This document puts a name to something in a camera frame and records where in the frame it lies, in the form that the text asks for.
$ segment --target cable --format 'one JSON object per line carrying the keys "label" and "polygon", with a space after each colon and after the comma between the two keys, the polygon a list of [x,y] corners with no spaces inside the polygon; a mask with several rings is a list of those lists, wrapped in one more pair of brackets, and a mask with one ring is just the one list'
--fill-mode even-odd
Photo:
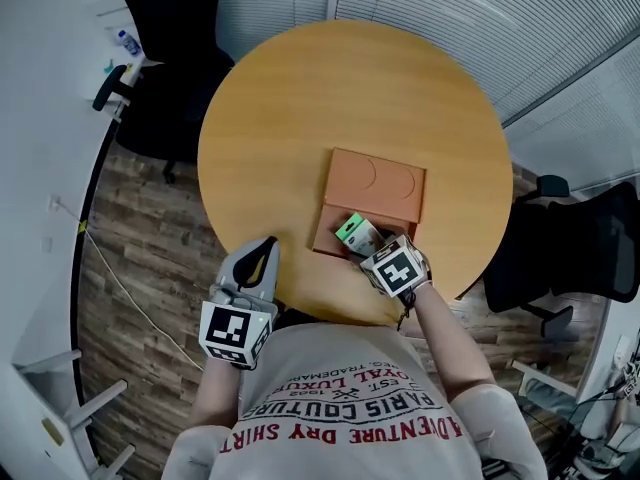
{"label": "cable", "polygon": [[[80,221],[80,219],[78,219],[72,212],[71,210],[69,210],[65,205],[63,205],[61,202],[58,203],[58,205],[60,206],[60,208],[62,208],[65,212],[67,212],[69,215],[71,215],[75,220],[77,220],[79,223],[82,223]],[[100,250],[100,247],[98,247],[98,244],[96,244],[95,240],[93,239],[93,237],[91,236],[91,233],[89,233],[89,230],[86,228],[84,229],[85,234],[87,235],[87,238],[89,239],[89,241],[91,242],[91,244],[95,247],[98,256],[100,256],[100,259],[102,260],[102,262],[105,264],[105,266],[107,267],[107,270],[109,271],[109,273],[111,274],[111,276],[113,277],[114,281],[116,282],[116,284],[120,287],[120,289],[125,293],[125,295],[127,296],[127,298],[129,299],[129,301],[131,302],[131,304],[133,305],[134,308],[136,308],[141,314],[142,316],[144,316],[147,321],[151,324],[151,326],[158,331],[162,336],[164,336],[165,338],[167,338],[179,351],[180,353],[186,357],[189,362],[195,366],[198,370],[202,371],[202,366],[200,366],[198,363],[196,363],[191,356],[189,356],[189,354],[187,354],[183,348],[178,344],[178,342],[176,340],[174,340],[169,333],[163,331],[160,327],[158,327],[156,325],[156,323],[149,317],[149,315],[147,315],[144,310],[138,306],[138,304],[136,303],[135,300],[133,300],[133,297],[131,296],[131,294],[129,293],[129,291],[124,287],[124,285],[120,282],[120,279],[118,279],[118,276],[116,275],[116,273],[113,271],[113,269],[111,268],[111,265],[109,265],[109,262],[106,260],[106,258],[104,257],[104,255],[102,254],[102,251]]]}
{"label": "cable", "polygon": [[629,438],[630,438],[633,434],[635,434],[638,430],[640,430],[640,427],[635,428],[635,429],[633,430],[633,432],[629,432],[629,433],[625,436],[625,438],[624,438],[622,441],[620,441],[620,444],[618,445],[618,448],[620,448],[620,447],[622,446],[622,443],[624,443],[627,439],[629,439]]}
{"label": "cable", "polygon": [[538,423],[540,423],[540,425],[542,425],[544,428],[546,428],[549,432],[551,432],[554,436],[557,436],[558,433],[553,430],[549,425],[546,425],[544,423],[542,423],[538,418],[536,418],[533,414],[531,414],[530,412],[525,411],[522,407],[520,407],[520,412],[526,414],[527,416],[529,416],[529,418],[532,418],[533,420],[537,421]]}
{"label": "cable", "polygon": [[[573,412],[571,413],[571,416],[569,416],[569,419],[567,420],[567,423],[569,423],[569,425],[571,425],[571,420],[573,419],[573,417],[576,415],[577,410],[582,407],[584,404],[588,404],[590,402],[611,402],[611,401],[615,401],[615,398],[613,399],[609,399],[607,398],[606,400],[600,400],[600,397],[602,395],[606,395],[607,393],[611,392],[611,388],[607,388],[603,391],[601,391],[600,393],[598,393],[597,395],[592,396],[591,398],[585,400],[584,402],[580,402],[578,405],[576,405],[576,408],[573,410]],[[587,414],[585,415],[585,417],[582,419],[582,423],[584,423],[584,420],[586,419],[587,415],[589,413],[587,412]]]}

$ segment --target water bottle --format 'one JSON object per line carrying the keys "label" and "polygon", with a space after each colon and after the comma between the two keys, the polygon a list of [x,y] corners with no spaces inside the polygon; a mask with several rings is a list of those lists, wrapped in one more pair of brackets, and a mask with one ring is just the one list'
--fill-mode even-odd
{"label": "water bottle", "polygon": [[125,32],[124,30],[118,32],[118,41],[122,43],[122,45],[133,57],[137,57],[138,55],[140,55],[140,52],[142,52],[142,48],[138,44],[138,41],[136,41],[131,34]]}

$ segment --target wooden floor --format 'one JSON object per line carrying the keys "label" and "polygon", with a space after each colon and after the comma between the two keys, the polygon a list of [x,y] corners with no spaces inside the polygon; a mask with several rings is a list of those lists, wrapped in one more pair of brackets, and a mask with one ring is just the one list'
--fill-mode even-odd
{"label": "wooden floor", "polygon": [[[202,206],[195,167],[177,167],[173,187],[164,183],[162,167],[162,162],[113,145],[98,183],[89,231],[136,302],[203,364],[197,342],[200,305],[225,251]],[[514,182],[518,189],[526,186],[518,176]],[[555,376],[574,384],[579,380],[604,301],[583,295],[568,299],[548,303],[574,306],[575,339],[553,345],[540,338],[540,321],[524,311],[491,313],[482,283],[452,308],[480,343],[499,383],[514,390],[520,375],[506,368],[511,358],[550,362]],[[402,332],[433,372],[415,317],[405,321]],[[185,424],[200,372],[136,312],[87,240],[78,334],[86,397],[120,378],[129,384],[95,417],[92,428],[100,456],[109,463],[132,443],[136,453],[123,470],[124,478],[160,478]]]}

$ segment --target white t-shirt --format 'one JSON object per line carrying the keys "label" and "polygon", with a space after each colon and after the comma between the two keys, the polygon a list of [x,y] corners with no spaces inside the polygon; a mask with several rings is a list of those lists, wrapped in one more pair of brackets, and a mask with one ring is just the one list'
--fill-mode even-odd
{"label": "white t-shirt", "polygon": [[493,385],[448,404],[406,340],[386,327],[306,324],[276,331],[246,372],[238,423],[180,434],[165,480],[546,479],[518,406]]}

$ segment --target window blinds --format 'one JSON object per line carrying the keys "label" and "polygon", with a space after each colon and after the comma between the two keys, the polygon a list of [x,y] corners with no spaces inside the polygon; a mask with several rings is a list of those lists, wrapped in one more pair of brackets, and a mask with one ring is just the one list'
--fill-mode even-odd
{"label": "window blinds", "polygon": [[326,11],[327,0],[219,0],[218,45],[238,61],[276,34],[324,20]]}
{"label": "window blinds", "polygon": [[388,24],[445,50],[504,121],[640,25],[640,0],[337,0],[336,18]]}
{"label": "window blinds", "polygon": [[505,134],[516,162],[572,190],[640,172],[640,37]]}

